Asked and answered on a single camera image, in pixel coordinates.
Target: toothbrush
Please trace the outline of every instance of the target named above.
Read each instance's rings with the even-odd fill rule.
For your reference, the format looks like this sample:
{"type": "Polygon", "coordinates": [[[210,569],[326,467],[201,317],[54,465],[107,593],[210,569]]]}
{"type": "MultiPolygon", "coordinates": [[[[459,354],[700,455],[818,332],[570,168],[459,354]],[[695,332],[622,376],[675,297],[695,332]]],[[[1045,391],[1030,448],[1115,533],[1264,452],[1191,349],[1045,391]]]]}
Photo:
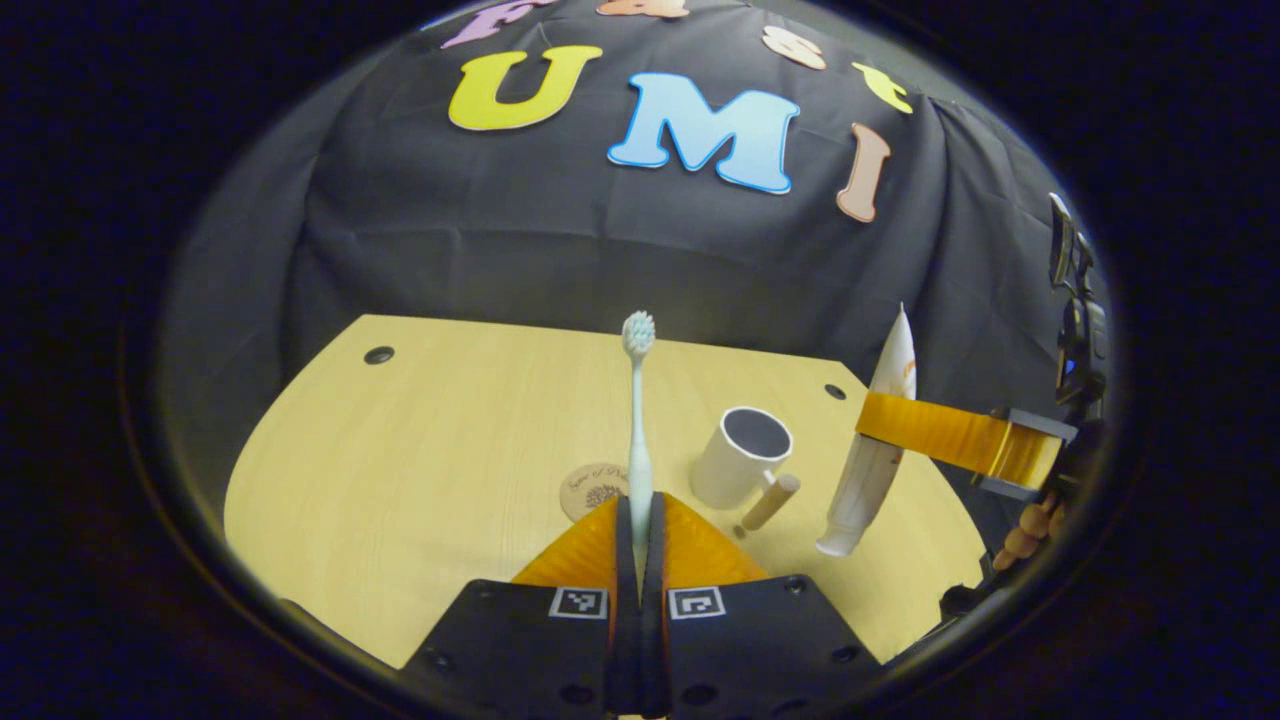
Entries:
{"type": "Polygon", "coordinates": [[[631,501],[631,542],[636,553],[636,571],[643,573],[649,547],[649,506],[653,503],[653,462],[644,442],[644,392],[640,368],[653,347],[653,316],[640,310],[622,323],[622,348],[631,357],[631,460],[627,468],[627,493],[631,501]]]}

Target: purple letter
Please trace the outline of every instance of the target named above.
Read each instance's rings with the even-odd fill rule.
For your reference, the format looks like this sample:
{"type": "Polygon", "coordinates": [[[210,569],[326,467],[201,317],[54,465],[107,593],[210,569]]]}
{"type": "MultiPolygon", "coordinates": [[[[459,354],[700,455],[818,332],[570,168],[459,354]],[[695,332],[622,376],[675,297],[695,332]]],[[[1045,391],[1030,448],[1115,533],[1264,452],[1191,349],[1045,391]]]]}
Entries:
{"type": "Polygon", "coordinates": [[[503,3],[502,5],[494,5],[493,8],[485,8],[476,13],[475,18],[467,27],[462,28],[462,32],[457,35],[453,40],[445,42],[440,46],[440,50],[445,47],[452,47],[454,45],[462,45],[463,42],[471,42],[472,40],[480,40],[481,37],[489,37],[498,32],[498,23],[511,24],[520,18],[529,14],[534,9],[534,5],[550,5],[556,0],[513,0],[512,3],[503,3]]]}

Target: foam letter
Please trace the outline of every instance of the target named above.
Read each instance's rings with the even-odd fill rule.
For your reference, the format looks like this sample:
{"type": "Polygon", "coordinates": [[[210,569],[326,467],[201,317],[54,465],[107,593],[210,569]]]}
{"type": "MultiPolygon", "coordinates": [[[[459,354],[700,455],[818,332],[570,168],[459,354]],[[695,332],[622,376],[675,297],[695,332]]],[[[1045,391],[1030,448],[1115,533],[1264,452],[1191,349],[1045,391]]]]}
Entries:
{"type": "Polygon", "coordinates": [[[543,58],[552,64],[547,68],[543,86],[538,88],[538,95],[524,102],[498,102],[497,96],[507,70],[524,60],[526,53],[494,53],[470,60],[462,65],[462,82],[449,101],[449,119],[466,129],[520,128],[545,120],[568,102],[586,61],[600,55],[600,49],[590,45],[547,50],[543,58]]]}
{"type": "Polygon", "coordinates": [[[854,123],[858,154],[849,184],[836,193],[836,205],[855,220],[869,223],[876,219],[876,186],[879,184],[881,167],[892,154],[884,138],[872,128],[854,123]]]}
{"type": "Polygon", "coordinates": [[[595,9],[602,15],[650,15],[682,18],[689,14],[685,0],[612,0],[595,9]]]}
{"type": "Polygon", "coordinates": [[[861,63],[854,63],[854,67],[863,70],[863,79],[867,81],[867,87],[869,87],[877,97],[906,113],[908,115],[911,114],[911,106],[899,97],[899,95],[906,95],[906,90],[904,90],[901,85],[893,82],[892,78],[876,68],[868,68],[861,63]]]}
{"type": "Polygon", "coordinates": [[[669,154],[662,149],[662,129],[671,131],[680,160],[699,170],[730,138],[733,150],[716,164],[728,182],[782,195],[791,178],[782,173],[787,124],[800,108],[768,92],[748,90],[719,111],[685,76],[636,73],[631,85],[640,90],[627,137],[609,149],[609,160],[620,165],[660,168],[669,154]]]}
{"type": "Polygon", "coordinates": [[[556,0],[515,0],[513,3],[503,3],[502,5],[494,5],[493,8],[485,8],[484,10],[476,13],[476,17],[471,18],[467,27],[462,28],[462,32],[442,45],[440,50],[453,47],[454,45],[462,45],[463,42],[471,42],[472,40],[489,37],[500,29],[498,23],[511,24],[527,15],[529,12],[534,9],[534,5],[550,5],[554,1],[556,0]]]}
{"type": "Polygon", "coordinates": [[[806,68],[815,70],[827,69],[827,61],[822,59],[822,47],[812,40],[805,40],[790,29],[776,26],[764,26],[764,44],[778,55],[788,60],[795,60],[806,68]]]}

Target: yellow letter u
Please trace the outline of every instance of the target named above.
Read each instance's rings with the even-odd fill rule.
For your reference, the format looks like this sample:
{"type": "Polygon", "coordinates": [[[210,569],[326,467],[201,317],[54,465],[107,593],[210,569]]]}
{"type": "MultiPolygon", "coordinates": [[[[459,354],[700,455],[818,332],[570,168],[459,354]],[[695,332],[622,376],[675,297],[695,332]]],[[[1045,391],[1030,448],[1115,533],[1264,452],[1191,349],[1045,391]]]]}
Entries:
{"type": "Polygon", "coordinates": [[[449,101],[449,119],[466,129],[508,129],[531,126],[554,115],[568,102],[588,60],[603,51],[590,45],[566,45],[543,53],[550,60],[538,94],[524,102],[498,102],[507,70],[529,55],[494,53],[462,65],[462,82],[449,101]]]}

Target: blue letter m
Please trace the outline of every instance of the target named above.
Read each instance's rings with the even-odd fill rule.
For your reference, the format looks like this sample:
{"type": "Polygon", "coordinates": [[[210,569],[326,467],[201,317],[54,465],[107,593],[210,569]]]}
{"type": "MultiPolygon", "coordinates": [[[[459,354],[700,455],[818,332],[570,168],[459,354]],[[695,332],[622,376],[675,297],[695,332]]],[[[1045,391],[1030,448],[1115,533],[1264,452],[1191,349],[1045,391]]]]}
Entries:
{"type": "Polygon", "coordinates": [[[787,124],[800,114],[795,102],[749,90],[713,113],[685,76],[636,73],[631,85],[640,88],[640,99],[627,137],[609,149],[609,160],[639,168],[666,165],[671,154],[662,149],[662,128],[667,127],[686,169],[701,169],[733,138],[728,158],[716,164],[719,177],[777,195],[791,190],[791,178],[782,173],[782,151],[787,124]]]}

